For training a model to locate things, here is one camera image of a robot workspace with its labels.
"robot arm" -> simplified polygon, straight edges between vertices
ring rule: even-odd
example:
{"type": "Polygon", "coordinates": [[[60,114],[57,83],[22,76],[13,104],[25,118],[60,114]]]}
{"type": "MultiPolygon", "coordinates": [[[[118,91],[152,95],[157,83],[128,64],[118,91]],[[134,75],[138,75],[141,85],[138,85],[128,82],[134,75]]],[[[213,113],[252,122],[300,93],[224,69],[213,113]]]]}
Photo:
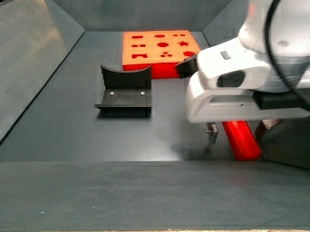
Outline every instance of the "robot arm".
{"type": "MultiPolygon", "coordinates": [[[[289,98],[264,50],[263,27],[271,0],[249,0],[239,37],[203,50],[199,71],[187,88],[187,119],[191,122],[264,120],[307,117],[297,104],[261,109],[261,99],[289,98]]],[[[272,19],[271,45],[287,80],[310,88],[310,1],[281,0],[272,19]]]]}

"star-shaped hole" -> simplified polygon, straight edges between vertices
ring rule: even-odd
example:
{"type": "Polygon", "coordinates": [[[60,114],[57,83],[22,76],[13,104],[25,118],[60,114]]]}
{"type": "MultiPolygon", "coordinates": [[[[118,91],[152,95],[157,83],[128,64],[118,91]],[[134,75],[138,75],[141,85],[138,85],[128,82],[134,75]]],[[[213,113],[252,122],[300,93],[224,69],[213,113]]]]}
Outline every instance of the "star-shaped hole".
{"type": "Polygon", "coordinates": [[[188,43],[187,42],[184,42],[184,41],[181,41],[180,43],[179,43],[179,45],[183,47],[183,46],[188,46],[188,43]]]}

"circle-shaped hole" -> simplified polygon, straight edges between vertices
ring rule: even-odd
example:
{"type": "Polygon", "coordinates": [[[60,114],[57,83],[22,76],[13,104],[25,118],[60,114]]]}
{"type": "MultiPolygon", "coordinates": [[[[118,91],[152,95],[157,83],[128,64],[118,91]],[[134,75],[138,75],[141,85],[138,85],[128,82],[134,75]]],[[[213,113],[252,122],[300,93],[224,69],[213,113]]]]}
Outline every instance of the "circle-shaped hole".
{"type": "Polygon", "coordinates": [[[187,52],[183,52],[183,55],[184,56],[192,56],[195,53],[192,53],[192,52],[189,52],[189,51],[187,51],[187,52]]]}

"gray bin wall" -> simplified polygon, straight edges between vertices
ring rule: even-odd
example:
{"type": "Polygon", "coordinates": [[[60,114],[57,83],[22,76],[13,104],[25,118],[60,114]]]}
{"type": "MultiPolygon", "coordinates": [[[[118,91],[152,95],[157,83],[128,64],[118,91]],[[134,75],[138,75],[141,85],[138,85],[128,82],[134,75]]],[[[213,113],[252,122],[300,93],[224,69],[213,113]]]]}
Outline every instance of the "gray bin wall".
{"type": "Polygon", "coordinates": [[[0,4],[0,140],[82,33],[50,0],[0,4]]]}
{"type": "Polygon", "coordinates": [[[209,46],[215,46],[239,34],[247,16],[248,0],[232,0],[203,29],[209,46]]]}
{"type": "Polygon", "coordinates": [[[229,0],[54,0],[85,31],[201,31],[229,0]]]}

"orange shape sorter board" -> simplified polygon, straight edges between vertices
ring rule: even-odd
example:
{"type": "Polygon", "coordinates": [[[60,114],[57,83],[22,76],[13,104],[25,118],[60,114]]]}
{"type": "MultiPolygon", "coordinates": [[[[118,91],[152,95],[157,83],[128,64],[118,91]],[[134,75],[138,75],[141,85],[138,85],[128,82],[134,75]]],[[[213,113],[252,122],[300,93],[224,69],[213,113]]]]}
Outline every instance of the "orange shape sorter board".
{"type": "Polygon", "coordinates": [[[175,65],[200,51],[189,31],[126,32],[122,34],[122,69],[152,66],[152,78],[177,78],[175,65]]]}

